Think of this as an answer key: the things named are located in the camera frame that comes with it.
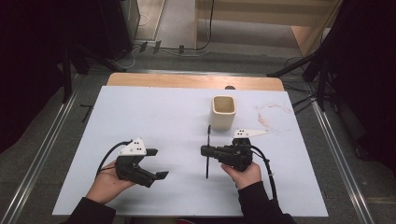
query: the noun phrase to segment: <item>hand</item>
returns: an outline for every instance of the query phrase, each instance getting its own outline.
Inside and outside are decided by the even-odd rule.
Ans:
[[[221,168],[233,179],[238,189],[244,189],[249,185],[262,181],[260,165],[255,162],[252,162],[244,172],[239,172],[226,164],[222,164]]]
[[[128,180],[119,180],[116,174],[116,161],[105,166],[98,176],[95,178],[86,198],[97,203],[108,203],[115,199],[121,192],[133,186],[134,183]]]

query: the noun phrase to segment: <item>black sleeve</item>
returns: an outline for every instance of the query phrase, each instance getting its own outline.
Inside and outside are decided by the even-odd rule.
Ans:
[[[111,224],[115,215],[115,209],[87,198],[82,198],[64,224]]]
[[[248,224],[296,223],[291,215],[283,214],[277,200],[269,200],[262,181],[238,190],[242,213]]]

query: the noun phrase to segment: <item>person's left hand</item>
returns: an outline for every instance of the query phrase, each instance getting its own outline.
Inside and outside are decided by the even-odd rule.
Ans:
[[[114,167],[115,163],[116,161],[111,162],[109,165],[104,167],[105,170],[98,174],[85,196],[86,198],[97,203],[105,204],[115,199],[121,192],[134,185],[131,181],[119,180],[117,178],[116,168]]]

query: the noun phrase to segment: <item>white tabletop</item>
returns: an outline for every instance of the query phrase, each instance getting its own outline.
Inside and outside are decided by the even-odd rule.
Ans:
[[[141,137],[159,150],[140,166],[152,173],[169,171],[165,180],[146,188],[133,186],[108,206],[119,215],[145,217],[242,216],[234,182],[211,159],[205,178],[206,144],[211,98],[231,95],[236,101],[233,127],[213,131],[212,146],[230,145],[237,128],[266,130],[250,138],[269,159],[283,212],[296,217],[326,217],[318,182],[304,140],[284,91],[226,91],[179,88],[103,87],[92,111],[53,215],[70,215],[94,180],[98,165],[117,143]],[[116,149],[106,163],[117,158]],[[263,161],[262,178],[271,187]]]

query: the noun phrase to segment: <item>beige cup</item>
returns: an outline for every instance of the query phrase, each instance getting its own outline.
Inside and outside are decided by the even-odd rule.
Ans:
[[[236,105],[232,96],[219,95],[212,99],[210,109],[210,126],[213,130],[226,131],[233,126]]]

